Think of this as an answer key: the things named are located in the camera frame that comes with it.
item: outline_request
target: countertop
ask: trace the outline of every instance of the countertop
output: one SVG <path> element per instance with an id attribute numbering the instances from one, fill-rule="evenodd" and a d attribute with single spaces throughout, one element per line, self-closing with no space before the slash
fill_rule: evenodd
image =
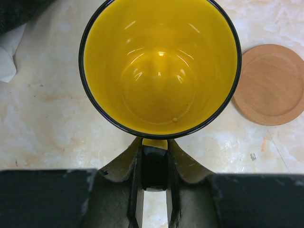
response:
<path id="1" fill-rule="evenodd" d="M 103 0 L 57 0 L 26 26 L 17 75 L 0 83 L 0 169 L 101 168 L 134 139 L 91 105 L 78 71 L 84 28 Z M 218 0 L 242 50 L 279 44 L 304 58 L 304 1 Z M 304 173 L 304 114 L 252 123 L 229 104 L 206 128 L 177 139 L 214 172 Z M 166 227 L 165 193 L 145 194 L 144 228 Z"/>

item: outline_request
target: round coaster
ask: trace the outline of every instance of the round coaster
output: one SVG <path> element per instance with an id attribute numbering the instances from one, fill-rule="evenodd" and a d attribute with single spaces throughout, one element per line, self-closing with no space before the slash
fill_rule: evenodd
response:
<path id="1" fill-rule="evenodd" d="M 249 120 L 268 126 L 292 121 L 304 111 L 304 61 L 280 45 L 260 45 L 243 55 L 233 97 Z"/>

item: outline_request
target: black mug rim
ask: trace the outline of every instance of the black mug rim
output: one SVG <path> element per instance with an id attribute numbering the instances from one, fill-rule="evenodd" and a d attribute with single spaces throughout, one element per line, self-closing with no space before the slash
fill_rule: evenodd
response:
<path id="1" fill-rule="evenodd" d="M 234 79 L 234 82 L 232 84 L 231 90 L 230 90 L 228 96 L 226 97 L 225 101 L 223 102 L 223 104 L 218 108 L 218 110 L 213 115 L 211 115 L 207 120 L 205 120 L 204 122 L 200 123 L 199 125 L 197 125 L 195 127 L 192 127 L 192 128 L 190 128 L 188 130 L 185 130 L 183 132 L 173 133 L 173 134 L 160 134 L 160 135 L 158 135 L 158 134 L 148 134 L 148 133 L 142 133 L 142 132 L 133 130 L 131 128 L 128 128 L 128 127 L 120 124 L 119 122 L 117 122 L 110 115 L 108 115 L 102 109 L 102 107 L 97 103 L 95 98 L 93 97 L 93 95 L 92 95 L 92 93 L 89 89 L 88 83 L 86 81 L 85 68 L 84 68 L 84 51 L 85 51 L 86 39 L 88 37 L 88 34 L 89 34 L 89 32 L 91 30 L 91 27 L 94 24 L 95 20 L 99 17 L 99 15 L 102 13 L 102 11 L 114 1 L 115 0 L 106 0 L 96 10 L 96 12 L 93 14 L 93 16 L 90 18 L 88 24 L 86 25 L 86 28 L 84 30 L 84 33 L 82 35 L 81 42 L 80 42 L 79 55 L 78 55 L 80 77 L 81 77 L 83 87 L 85 89 L 85 93 L 88 96 L 91 103 L 94 105 L 94 107 L 99 111 L 99 113 L 105 119 L 107 119 L 114 126 L 118 127 L 119 129 L 121 129 L 121 130 L 123 130 L 127 133 L 130 133 L 130 134 L 133 134 L 135 136 L 142 137 L 142 138 L 147 138 L 147 139 L 158 139 L 158 140 L 175 139 L 175 138 L 179 138 L 179 137 L 194 133 L 194 132 L 202 129 L 203 127 L 207 126 L 209 123 L 211 123 L 216 117 L 219 116 L 219 114 L 222 113 L 222 111 L 226 108 L 226 106 L 230 102 L 230 100 L 231 100 L 231 98 L 232 98 L 232 96 L 233 96 L 233 94 L 234 94 L 234 92 L 237 88 L 238 81 L 239 81 L 239 78 L 240 78 L 240 73 L 241 73 L 241 66 L 242 66 L 241 45 L 240 45 L 240 42 L 239 42 L 237 31 L 236 31 L 231 19 L 227 15 L 227 13 L 214 0 L 208 0 L 225 18 L 226 22 L 228 23 L 228 25 L 231 29 L 231 32 L 233 34 L 233 37 L 234 37 L 234 40 L 235 40 L 235 43 L 236 43 L 236 48 L 237 48 L 237 60 L 238 61 L 237 61 L 236 75 L 235 75 L 235 79 Z"/>

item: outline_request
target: cup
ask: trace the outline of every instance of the cup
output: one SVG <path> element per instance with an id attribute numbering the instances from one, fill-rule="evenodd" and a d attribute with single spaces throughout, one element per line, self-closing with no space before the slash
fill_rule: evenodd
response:
<path id="1" fill-rule="evenodd" d="M 107 0 L 85 28 L 79 69 L 87 96 L 109 122 L 168 140 L 224 110 L 238 84 L 241 48 L 214 0 Z"/>

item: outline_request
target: orange stain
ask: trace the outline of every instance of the orange stain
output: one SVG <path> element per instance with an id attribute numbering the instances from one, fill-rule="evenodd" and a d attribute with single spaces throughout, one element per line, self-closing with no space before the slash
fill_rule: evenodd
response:
<path id="1" fill-rule="evenodd" d="M 267 144 L 267 140 L 266 140 L 266 139 L 263 139 L 261 152 L 264 152 L 264 151 L 265 151 L 265 146 L 266 146 L 266 144 Z"/>

